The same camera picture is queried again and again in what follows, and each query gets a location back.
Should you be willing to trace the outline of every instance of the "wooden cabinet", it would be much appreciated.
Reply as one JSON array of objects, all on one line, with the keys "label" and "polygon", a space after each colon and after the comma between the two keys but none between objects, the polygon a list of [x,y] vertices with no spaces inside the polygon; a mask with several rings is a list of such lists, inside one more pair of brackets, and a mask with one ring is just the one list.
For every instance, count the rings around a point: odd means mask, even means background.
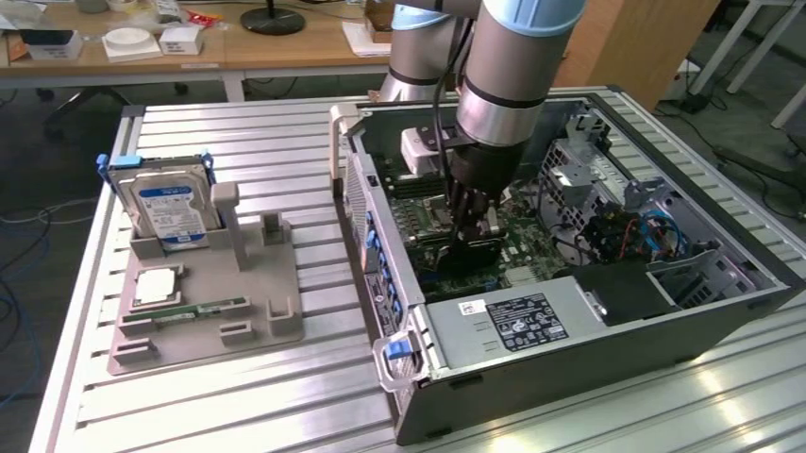
[{"label": "wooden cabinet", "polygon": [[720,0],[589,0],[554,81],[618,85],[653,109]]}]

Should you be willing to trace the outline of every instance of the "red cable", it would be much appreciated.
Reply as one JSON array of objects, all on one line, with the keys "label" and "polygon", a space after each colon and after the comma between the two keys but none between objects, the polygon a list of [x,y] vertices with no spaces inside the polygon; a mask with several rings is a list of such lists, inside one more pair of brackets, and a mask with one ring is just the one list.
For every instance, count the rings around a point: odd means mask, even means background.
[{"label": "red cable", "polygon": [[621,242],[621,253],[618,254],[618,258],[625,258],[625,250],[628,248],[628,238],[630,237],[630,227],[637,222],[638,219],[633,219],[628,224],[628,229],[625,229],[625,240]]}]

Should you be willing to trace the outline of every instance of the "floor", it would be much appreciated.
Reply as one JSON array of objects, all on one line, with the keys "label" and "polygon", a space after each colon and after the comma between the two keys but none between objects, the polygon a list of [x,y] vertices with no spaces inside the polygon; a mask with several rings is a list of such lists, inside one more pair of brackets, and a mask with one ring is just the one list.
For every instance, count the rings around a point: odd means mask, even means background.
[{"label": "floor", "polygon": [[[692,53],[695,59],[708,60],[724,36],[725,31],[703,36]],[[751,41],[740,42],[728,62],[733,62],[751,45]],[[290,88],[289,97],[296,98],[364,94],[368,89],[381,86],[382,78],[382,75],[317,77],[301,79],[294,86],[293,79],[278,79],[270,83],[254,83],[249,100],[273,98],[285,94]],[[791,168],[804,161],[804,156],[795,159],[788,157],[787,152],[793,150],[793,146],[785,134],[772,129],[769,123],[804,81],[806,68],[771,54],[739,94],[729,95],[724,89],[717,89],[717,94],[728,103],[728,111],[709,108],[687,118],[715,144],[733,147],[781,168]],[[121,91],[134,103],[143,105],[195,104],[226,100],[221,84],[198,82],[190,86],[191,92],[185,96],[175,94],[170,84],[123,87]],[[70,199],[94,197],[99,193],[102,183],[95,173],[94,161],[99,153],[110,151],[121,108],[109,99],[95,99],[65,121],[63,143],[50,143],[37,133],[49,112],[74,92],[57,90],[57,100],[43,103],[35,93],[26,90],[18,94],[11,104],[0,108],[0,124],[5,125],[5,131],[31,131],[0,134],[0,215],[14,209],[53,206]],[[0,98],[9,97],[9,92],[0,93]],[[677,112],[671,105],[661,105],[661,109]],[[804,113],[799,115],[804,125],[793,125],[793,128],[803,127],[801,130],[806,132]],[[713,159],[709,146],[699,138],[692,127],[680,118],[663,120],[695,149]],[[761,184],[752,174],[735,167],[729,167],[727,173],[749,193],[760,197]],[[771,203],[780,210],[793,211],[797,206],[793,191],[773,183],[772,188]],[[66,208],[57,212],[55,220],[81,218],[93,214],[93,209],[93,204]],[[781,221],[801,237],[806,237],[805,225],[784,218]],[[30,229],[22,231],[35,235],[41,231],[37,229],[43,225],[27,224],[26,227]],[[42,348],[42,367],[41,379],[34,386],[9,407],[0,407],[0,452],[21,452],[29,447],[89,228],[89,222],[54,226],[49,234],[50,255],[30,272],[10,281],[17,298],[33,319]],[[30,243],[31,238],[21,239],[21,234],[19,228],[0,228],[3,262],[9,260],[6,257],[13,257]],[[10,330],[11,323],[0,324],[0,342],[6,341]],[[18,333],[10,348],[0,352],[0,370],[3,400],[26,382],[34,370],[33,342],[25,330]]]}]

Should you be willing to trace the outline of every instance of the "motherboard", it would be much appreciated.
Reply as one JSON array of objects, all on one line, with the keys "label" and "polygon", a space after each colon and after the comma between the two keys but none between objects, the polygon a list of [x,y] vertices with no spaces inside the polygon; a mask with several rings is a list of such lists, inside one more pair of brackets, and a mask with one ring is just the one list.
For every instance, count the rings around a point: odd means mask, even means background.
[{"label": "motherboard", "polygon": [[533,191],[518,181],[506,191],[498,211],[501,254],[493,264],[461,275],[437,268],[453,228],[445,195],[392,198],[390,202],[429,303],[549,280],[574,265],[565,261],[549,230],[537,220]]}]

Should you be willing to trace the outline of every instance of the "metal slotted table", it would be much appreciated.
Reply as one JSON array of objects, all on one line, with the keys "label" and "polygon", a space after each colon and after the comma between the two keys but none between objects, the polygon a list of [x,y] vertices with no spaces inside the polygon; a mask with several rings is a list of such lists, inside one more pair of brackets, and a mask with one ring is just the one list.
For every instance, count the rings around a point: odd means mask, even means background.
[{"label": "metal slotted table", "polygon": [[[761,242],[806,276],[800,239],[624,94],[597,93]],[[590,92],[558,90],[562,93]],[[34,433],[41,451],[736,451],[806,445],[806,303],[793,301],[697,360],[460,431],[394,443],[329,189],[330,98],[129,110],[115,154],[209,150],[237,181],[241,222],[294,227],[306,337],[297,344],[113,377],[109,348],[131,224],[103,189]],[[633,145],[613,155],[655,176]]]}]

